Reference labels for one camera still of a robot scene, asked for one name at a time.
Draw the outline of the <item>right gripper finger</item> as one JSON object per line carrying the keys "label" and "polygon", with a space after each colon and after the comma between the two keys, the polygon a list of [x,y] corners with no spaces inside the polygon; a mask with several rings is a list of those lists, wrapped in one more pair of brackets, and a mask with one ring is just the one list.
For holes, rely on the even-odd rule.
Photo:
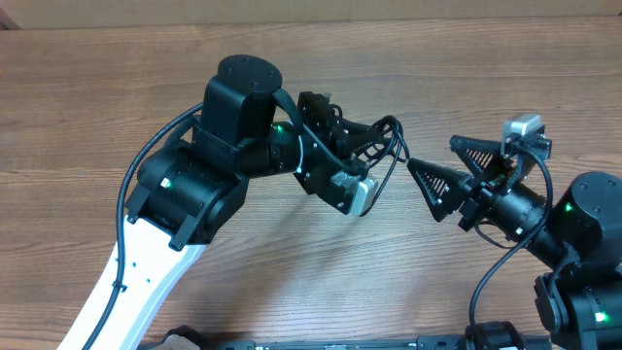
{"label": "right gripper finger", "polygon": [[505,173],[499,141],[453,135],[449,146],[475,177],[495,178]]}
{"label": "right gripper finger", "polygon": [[414,157],[407,169],[437,222],[457,211],[472,192],[472,176],[466,172]]}

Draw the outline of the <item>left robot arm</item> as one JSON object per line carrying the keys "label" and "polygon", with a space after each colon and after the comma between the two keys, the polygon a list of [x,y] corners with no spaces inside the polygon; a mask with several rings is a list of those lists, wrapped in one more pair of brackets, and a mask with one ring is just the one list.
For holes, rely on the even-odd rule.
{"label": "left robot arm", "polygon": [[392,116],[351,122],[326,94],[292,98],[262,58],[224,58],[202,101],[131,162],[116,244],[61,347],[138,347],[174,286],[243,206],[253,179],[290,173],[340,213],[367,214],[384,189],[370,171],[403,152],[402,136]]}

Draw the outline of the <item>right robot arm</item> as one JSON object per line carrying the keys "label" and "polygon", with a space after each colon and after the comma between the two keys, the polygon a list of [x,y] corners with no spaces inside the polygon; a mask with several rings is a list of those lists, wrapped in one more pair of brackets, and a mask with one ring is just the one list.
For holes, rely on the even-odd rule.
{"label": "right robot arm", "polygon": [[506,262],[521,249],[549,267],[535,280],[536,309],[550,341],[564,349],[621,346],[621,181],[578,175],[553,199],[543,136],[502,142],[455,135],[451,150],[466,171],[411,158],[407,168],[433,217],[459,212],[459,226],[503,232]]}

